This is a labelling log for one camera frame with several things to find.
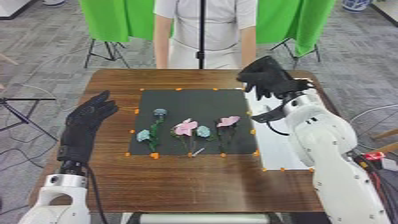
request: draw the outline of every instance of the person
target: person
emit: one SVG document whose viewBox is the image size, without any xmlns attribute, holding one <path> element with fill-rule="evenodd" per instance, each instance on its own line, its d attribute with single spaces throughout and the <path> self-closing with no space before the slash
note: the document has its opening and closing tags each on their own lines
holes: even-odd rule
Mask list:
<svg viewBox="0 0 398 224">
<path fill-rule="evenodd" d="M 199 68 L 199 9 L 199 0 L 157 0 L 153 39 L 158 69 Z M 206 0 L 206 69 L 240 69 L 256 60 L 256 17 L 258 0 Z"/>
</svg>

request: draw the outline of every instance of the pink flower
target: pink flower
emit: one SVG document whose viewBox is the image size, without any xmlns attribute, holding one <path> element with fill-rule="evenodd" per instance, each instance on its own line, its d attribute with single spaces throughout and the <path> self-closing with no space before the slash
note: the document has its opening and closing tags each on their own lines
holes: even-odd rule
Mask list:
<svg viewBox="0 0 398 224">
<path fill-rule="evenodd" d="M 238 116 L 231 116 L 221 119 L 221 123 L 217 124 L 217 128 L 230 127 L 240 121 Z"/>
<path fill-rule="evenodd" d="M 192 119 L 185 120 L 182 124 L 176 125 L 174 133 L 176 135 L 192 136 L 192 130 L 198 128 L 198 122 Z"/>
</svg>

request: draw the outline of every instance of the blue flower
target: blue flower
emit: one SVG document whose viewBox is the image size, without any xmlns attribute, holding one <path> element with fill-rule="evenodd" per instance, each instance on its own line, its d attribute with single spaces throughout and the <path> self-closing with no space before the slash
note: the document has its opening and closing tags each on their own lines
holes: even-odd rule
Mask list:
<svg viewBox="0 0 398 224">
<path fill-rule="evenodd" d="M 150 139 L 151 139 L 151 137 L 150 137 L 150 131 L 148 130 L 142 130 L 141 133 L 137 134 L 137 141 L 139 142 L 144 142 Z"/>
<path fill-rule="evenodd" d="M 157 109 L 153 111 L 153 115 L 155 115 L 155 117 L 164 117 L 167 115 L 167 110 L 166 109 Z"/>
<path fill-rule="evenodd" d="M 198 130 L 196 130 L 198 136 L 203 138 L 210 137 L 210 128 L 206 126 L 199 126 Z"/>
</svg>

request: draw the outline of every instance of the black mat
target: black mat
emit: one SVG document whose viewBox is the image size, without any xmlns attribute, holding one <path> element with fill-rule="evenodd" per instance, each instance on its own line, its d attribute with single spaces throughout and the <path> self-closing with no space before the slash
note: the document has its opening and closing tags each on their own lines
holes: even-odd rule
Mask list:
<svg viewBox="0 0 398 224">
<path fill-rule="evenodd" d="M 212 129 L 215 134 L 215 120 L 240 116 L 237 135 L 231 142 L 228 154 L 251 154 L 256 151 L 256 138 L 251 134 L 253 123 L 247 115 L 247 101 L 242 90 L 148 90 L 142 93 L 141 113 L 135 119 L 135 134 L 132 136 L 130 152 L 134 155 L 148 155 L 151 153 L 146 142 L 137 141 L 137 133 L 148 129 L 155 123 L 153 110 L 166 109 L 169 114 L 166 123 L 158 130 L 160 146 L 157 151 L 160 155 L 183 155 L 189 153 L 183 148 L 182 141 L 171 136 L 173 127 L 192 118 Z M 219 141 L 206 142 L 198 139 L 199 150 L 206 144 L 206 150 L 201 154 L 219 154 Z"/>
</svg>

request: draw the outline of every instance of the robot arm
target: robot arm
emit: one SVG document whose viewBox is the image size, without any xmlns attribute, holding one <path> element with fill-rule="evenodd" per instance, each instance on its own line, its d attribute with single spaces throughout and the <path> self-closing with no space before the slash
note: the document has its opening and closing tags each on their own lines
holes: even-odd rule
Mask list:
<svg viewBox="0 0 398 224">
<path fill-rule="evenodd" d="M 87 177 L 84 167 L 89 168 L 96 131 L 102 122 L 118 112 L 114 101 L 107 101 L 109 96 L 110 92 L 105 91 L 91 98 L 68 116 L 57 156 L 63 166 L 57 174 L 47 177 L 38 202 L 20 220 L 20 224 L 91 223 L 86 205 Z M 71 204 L 52 205 L 52 201 L 61 196 L 70 196 Z"/>
<path fill-rule="evenodd" d="M 368 173 L 349 156 L 357 137 L 349 122 L 327 111 L 317 95 L 285 105 L 290 142 L 299 158 L 315 166 L 313 186 L 333 223 L 389 224 Z"/>
<path fill-rule="evenodd" d="M 357 136 L 349 122 L 329 112 L 306 80 L 293 80 L 276 60 L 262 58 L 244 69 L 238 81 L 247 91 L 283 100 L 283 105 L 253 117 L 260 123 L 286 118 L 290 142 L 304 164 L 315 167 L 313 186 L 331 222 L 389 224 L 388 212 L 368 173 L 349 152 Z"/>
</svg>

